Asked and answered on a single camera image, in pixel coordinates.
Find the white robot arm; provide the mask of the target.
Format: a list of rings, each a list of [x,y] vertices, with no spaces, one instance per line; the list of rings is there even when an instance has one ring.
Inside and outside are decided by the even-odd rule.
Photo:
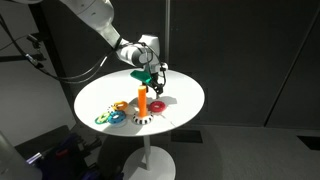
[[[137,42],[129,42],[121,37],[113,27],[114,8],[110,0],[59,0],[86,25],[101,35],[112,47],[117,58],[142,71],[134,71],[132,76],[152,88],[157,95],[163,93],[166,81],[158,82],[159,73],[165,77],[168,65],[161,62],[159,38],[143,34]]]

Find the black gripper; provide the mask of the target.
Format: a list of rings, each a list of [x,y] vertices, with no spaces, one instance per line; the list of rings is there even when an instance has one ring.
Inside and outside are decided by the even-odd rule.
[[[160,95],[163,93],[163,87],[164,83],[159,83],[158,78],[159,78],[159,73],[150,73],[150,80],[148,82],[148,85],[153,88],[156,99],[159,99]]]

